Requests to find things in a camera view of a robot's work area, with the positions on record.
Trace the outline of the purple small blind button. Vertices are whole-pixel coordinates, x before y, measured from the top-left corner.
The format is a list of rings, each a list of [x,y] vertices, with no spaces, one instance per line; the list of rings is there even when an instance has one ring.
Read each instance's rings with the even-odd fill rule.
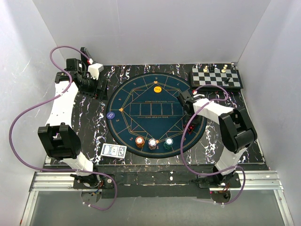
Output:
[[[114,117],[115,117],[115,113],[114,112],[108,112],[106,114],[106,118],[109,119],[109,120],[113,119]]]

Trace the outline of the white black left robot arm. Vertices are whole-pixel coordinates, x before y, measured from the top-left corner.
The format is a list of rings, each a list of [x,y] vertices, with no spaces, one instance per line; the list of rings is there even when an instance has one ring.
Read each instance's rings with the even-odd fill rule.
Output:
[[[81,151],[81,141],[71,127],[74,100],[78,92],[97,96],[98,80],[103,65],[85,65],[76,58],[66,60],[66,72],[58,72],[55,77],[55,95],[46,125],[38,128],[38,136],[47,156],[66,163],[84,177],[89,188],[96,188],[100,177],[93,172],[93,163]]]

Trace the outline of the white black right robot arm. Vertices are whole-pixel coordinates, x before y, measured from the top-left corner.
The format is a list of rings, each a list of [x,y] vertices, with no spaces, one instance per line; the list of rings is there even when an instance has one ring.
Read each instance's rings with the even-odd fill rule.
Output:
[[[180,142],[180,155],[184,166],[195,175],[213,176],[213,183],[218,187],[226,186],[238,168],[240,157],[257,139],[257,132],[247,110],[222,106],[216,103],[214,99],[208,100],[197,92],[193,95],[190,91],[184,91],[177,99],[189,116]],[[218,162],[214,165],[212,173],[198,173],[192,170],[183,157],[185,134],[197,116],[212,120],[220,126],[223,151]]]

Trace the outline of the yellow big blind button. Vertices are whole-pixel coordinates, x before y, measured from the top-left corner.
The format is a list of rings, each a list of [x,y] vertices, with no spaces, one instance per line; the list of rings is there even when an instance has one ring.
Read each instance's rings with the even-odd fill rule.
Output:
[[[154,87],[154,92],[155,93],[160,93],[162,91],[162,88],[160,86],[155,86]]]

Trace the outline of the blue white poker chip stack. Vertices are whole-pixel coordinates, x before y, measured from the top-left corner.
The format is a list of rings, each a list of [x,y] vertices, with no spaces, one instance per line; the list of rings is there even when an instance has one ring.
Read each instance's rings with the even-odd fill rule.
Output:
[[[154,150],[154,149],[156,149],[156,146],[157,146],[156,139],[151,138],[151,139],[148,141],[148,147],[149,147],[149,149],[150,149],[150,150]]]

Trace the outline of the orange poker chip stack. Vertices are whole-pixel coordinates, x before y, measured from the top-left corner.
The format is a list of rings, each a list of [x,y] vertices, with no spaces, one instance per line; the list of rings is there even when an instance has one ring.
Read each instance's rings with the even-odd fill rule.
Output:
[[[144,141],[144,138],[143,137],[137,137],[135,139],[135,143],[136,143],[136,146],[138,148],[143,148],[144,144],[145,144],[145,141]]]

